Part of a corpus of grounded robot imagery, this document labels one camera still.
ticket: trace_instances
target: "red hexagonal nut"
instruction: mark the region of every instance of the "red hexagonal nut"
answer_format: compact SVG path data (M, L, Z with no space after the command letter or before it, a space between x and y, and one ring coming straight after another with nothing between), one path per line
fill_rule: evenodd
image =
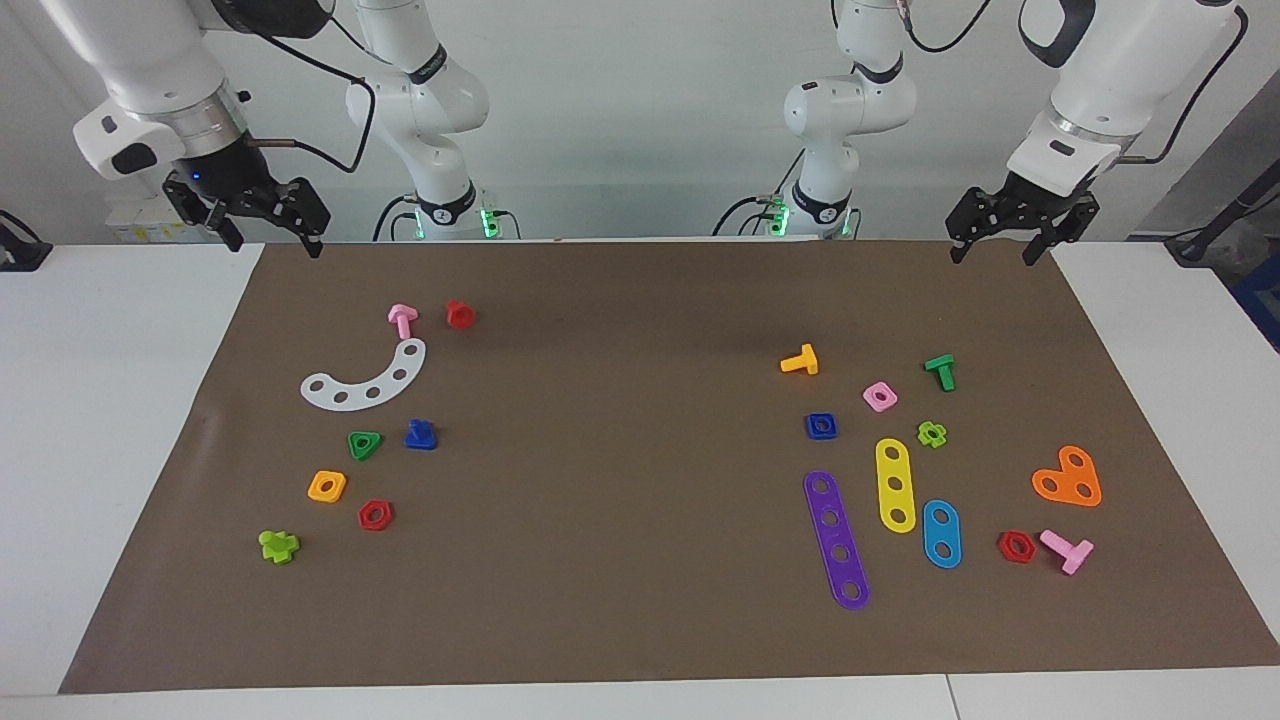
M392 503L385 500L370 500L360 509L360 527L366 530L384 530L393 518Z
M1010 562L1028 564L1036 557L1036 543L1032 537L1021 530L1006 530L1000 533L1000 553Z
M461 300L451 300L444 305L444 322L456 331L465 331L476 322L476 311Z

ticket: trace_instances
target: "blue square nut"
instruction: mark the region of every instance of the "blue square nut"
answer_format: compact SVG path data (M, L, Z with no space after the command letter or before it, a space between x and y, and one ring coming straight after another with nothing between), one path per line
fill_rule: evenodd
M836 439L836 416L831 413L814 413L804 419L804 429L810 439Z

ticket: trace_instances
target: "pink bolt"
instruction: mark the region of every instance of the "pink bolt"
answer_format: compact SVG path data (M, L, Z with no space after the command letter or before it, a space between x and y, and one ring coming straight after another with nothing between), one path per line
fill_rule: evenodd
M410 307L408 305L392 305L390 313L387 314L387 322L396 325L396 332L399 333L401 340L408 340L412 337L408 332L408 324L417 319L417 310Z
M1071 544L1053 530L1044 530L1041 533L1041 542L1048 546L1048 548L1053 552L1062 556L1062 571L1068 575L1074 575L1075 571L1080 569L1080 565L1084 565L1084 559L1093 552L1092 542L1080 541L1080 544Z

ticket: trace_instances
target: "orange square nut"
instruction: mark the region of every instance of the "orange square nut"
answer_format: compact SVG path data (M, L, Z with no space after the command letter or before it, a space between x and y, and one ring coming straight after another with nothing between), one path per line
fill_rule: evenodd
M333 470L320 470L311 478L307 497L316 502L338 502L342 491L347 488L347 475Z

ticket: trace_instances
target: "table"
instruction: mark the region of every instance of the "table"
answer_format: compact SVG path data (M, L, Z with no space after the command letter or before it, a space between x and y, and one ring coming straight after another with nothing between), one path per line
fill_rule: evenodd
M1280 669L54 697L259 255L61 247L0 283L0 716L1262 717ZM1280 357L1160 246L1055 252L1272 632Z

